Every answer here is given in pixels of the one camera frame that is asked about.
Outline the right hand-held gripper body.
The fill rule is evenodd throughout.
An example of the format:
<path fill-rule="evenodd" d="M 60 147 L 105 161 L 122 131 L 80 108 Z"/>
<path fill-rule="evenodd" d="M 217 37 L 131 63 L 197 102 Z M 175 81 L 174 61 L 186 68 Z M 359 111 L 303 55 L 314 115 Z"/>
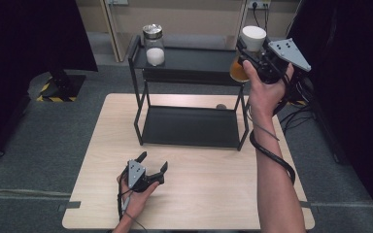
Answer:
<path fill-rule="evenodd" d="M 305 72 L 310 72 L 312 66 L 308 63 L 301 50 L 297 47 L 292 38 L 271 41 L 269 47 L 272 52 L 260 52 L 257 58 L 258 64 L 253 64 L 258 76 L 263 83 L 276 83 L 279 80 L 288 80 L 286 77 L 288 65 L 300 68 Z"/>

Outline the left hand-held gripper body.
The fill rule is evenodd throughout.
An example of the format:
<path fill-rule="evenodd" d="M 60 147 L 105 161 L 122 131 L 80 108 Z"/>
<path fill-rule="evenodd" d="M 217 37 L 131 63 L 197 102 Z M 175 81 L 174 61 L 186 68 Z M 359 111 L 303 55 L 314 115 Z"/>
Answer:
<path fill-rule="evenodd" d="M 135 192 L 144 192 L 153 183 L 149 182 L 149 176 L 146 175 L 147 169 L 138 163 L 135 159 L 131 159 L 127 163 L 127 185 L 130 190 Z"/>

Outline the white-lidded jar amber contents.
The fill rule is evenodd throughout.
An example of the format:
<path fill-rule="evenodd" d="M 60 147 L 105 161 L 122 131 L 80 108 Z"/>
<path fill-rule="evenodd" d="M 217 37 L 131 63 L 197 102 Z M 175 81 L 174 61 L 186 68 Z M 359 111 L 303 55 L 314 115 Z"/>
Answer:
<path fill-rule="evenodd" d="M 238 37 L 242 38 L 247 45 L 247 50 L 250 51 L 253 55 L 258 56 L 262 47 L 264 38 L 266 37 L 266 32 L 264 29 L 249 25 L 245 26 Z M 230 77 L 239 83 L 244 83 L 249 80 L 247 77 L 242 64 L 238 63 L 238 51 L 236 49 L 235 58 L 229 69 Z"/>

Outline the black metal two-tier rack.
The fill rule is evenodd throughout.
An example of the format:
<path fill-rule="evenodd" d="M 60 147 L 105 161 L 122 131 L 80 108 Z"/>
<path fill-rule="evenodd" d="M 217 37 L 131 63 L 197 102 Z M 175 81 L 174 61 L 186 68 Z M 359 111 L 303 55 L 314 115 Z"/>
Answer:
<path fill-rule="evenodd" d="M 135 36 L 128 50 L 128 64 L 136 95 L 134 127 L 140 144 L 178 145 L 240 150 L 249 134 L 249 104 L 244 85 L 230 78 L 233 50 L 167 48 L 165 61 L 156 67 L 147 62 L 142 39 Z M 164 101 L 154 104 L 150 83 L 189 84 L 193 87 L 236 87 L 233 106 L 182 107 Z"/>

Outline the silver-lidded glass jar white powder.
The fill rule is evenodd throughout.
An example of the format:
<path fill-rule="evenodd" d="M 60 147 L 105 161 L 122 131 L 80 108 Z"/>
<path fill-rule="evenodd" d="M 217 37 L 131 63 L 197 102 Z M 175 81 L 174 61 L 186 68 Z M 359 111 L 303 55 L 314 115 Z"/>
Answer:
<path fill-rule="evenodd" d="M 146 57 L 152 66 L 162 65 L 165 61 L 163 29 L 159 24 L 148 24 L 143 27 L 144 48 Z"/>

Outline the person's left hand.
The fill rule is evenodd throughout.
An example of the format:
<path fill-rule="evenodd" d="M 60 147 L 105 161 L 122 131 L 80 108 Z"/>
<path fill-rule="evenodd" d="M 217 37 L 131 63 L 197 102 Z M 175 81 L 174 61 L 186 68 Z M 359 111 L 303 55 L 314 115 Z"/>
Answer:
<path fill-rule="evenodd" d="M 144 192 L 134 192 L 127 186 L 124 175 L 118 176 L 117 182 L 119 185 L 119 220 L 121 220 L 124 215 L 132 216 L 136 219 L 143 212 L 149 197 L 159 186 L 159 183 L 153 183 Z"/>

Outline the person's right hand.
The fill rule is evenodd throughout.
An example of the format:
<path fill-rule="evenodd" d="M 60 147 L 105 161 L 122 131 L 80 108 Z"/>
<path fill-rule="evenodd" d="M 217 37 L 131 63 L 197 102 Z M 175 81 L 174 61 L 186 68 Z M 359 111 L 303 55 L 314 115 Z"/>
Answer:
<path fill-rule="evenodd" d="M 286 93 L 285 83 L 283 81 L 263 83 L 257 70 L 248 60 L 243 62 L 243 68 L 251 83 L 249 103 L 253 120 L 271 119 L 275 108 Z"/>

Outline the black stand base yellow stripes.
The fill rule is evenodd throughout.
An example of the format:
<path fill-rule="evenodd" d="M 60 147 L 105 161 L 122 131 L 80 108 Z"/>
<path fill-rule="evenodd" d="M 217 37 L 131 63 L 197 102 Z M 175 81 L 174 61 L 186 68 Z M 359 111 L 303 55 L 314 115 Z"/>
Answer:
<path fill-rule="evenodd" d="M 85 75 L 67 74 L 63 69 L 51 71 L 51 76 L 41 89 L 38 101 L 74 102 L 85 81 Z"/>
<path fill-rule="evenodd" d="M 298 75 L 293 75 L 288 82 L 286 99 L 290 103 L 307 102 L 303 80 Z"/>

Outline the beige wooden cabinet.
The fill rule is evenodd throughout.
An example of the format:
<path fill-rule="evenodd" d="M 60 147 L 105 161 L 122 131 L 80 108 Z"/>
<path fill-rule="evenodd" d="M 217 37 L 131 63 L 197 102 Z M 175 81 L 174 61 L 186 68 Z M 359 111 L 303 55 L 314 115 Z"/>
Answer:
<path fill-rule="evenodd" d="M 241 29 L 260 24 L 269 37 L 287 36 L 302 0 L 271 0 L 269 9 L 249 0 L 76 0 L 99 64 L 125 60 L 129 42 L 146 24 L 163 27 L 171 47 L 229 50 Z"/>

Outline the grey tape strip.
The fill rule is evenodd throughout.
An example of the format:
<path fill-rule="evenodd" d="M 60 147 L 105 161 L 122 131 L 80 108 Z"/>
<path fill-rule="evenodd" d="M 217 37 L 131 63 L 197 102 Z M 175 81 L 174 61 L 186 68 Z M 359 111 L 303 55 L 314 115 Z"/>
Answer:
<path fill-rule="evenodd" d="M 312 213 L 317 213 L 319 211 L 318 205 L 315 202 L 300 201 L 302 208 L 309 209 Z"/>
<path fill-rule="evenodd" d="M 59 205 L 57 210 L 59 212 L 65 212 L 68 209 L 78 209 L 80 206 L 81 206 L 81 201 L 72 201 L 66 204 Z"/>

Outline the black curtain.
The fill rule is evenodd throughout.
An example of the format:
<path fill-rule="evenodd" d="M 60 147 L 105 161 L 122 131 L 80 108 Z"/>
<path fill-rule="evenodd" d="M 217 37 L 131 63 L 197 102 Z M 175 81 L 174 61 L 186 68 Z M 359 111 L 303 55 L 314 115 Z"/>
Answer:
<path fill-rule="evenodd" d="M 76 0 L 0 0 L 0 142 L 35 77 L 97 65 Z"/>
<path fill-rule="evenodd" d="M 326 125 L 373 199 L 373 0 L 301 0 L 288 36 L 312 66 Z"/>

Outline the white wall socket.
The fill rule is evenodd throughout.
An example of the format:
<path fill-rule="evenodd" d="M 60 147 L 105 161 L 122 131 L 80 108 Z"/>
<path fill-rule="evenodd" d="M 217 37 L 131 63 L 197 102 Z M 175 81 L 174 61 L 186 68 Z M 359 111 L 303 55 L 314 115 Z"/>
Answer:
<path fill-rule="evenodd" d="M 269 9 L 271 5 L 271 0 L 249 0 L 248 8 L 256 10 L 266 10 Z"/>

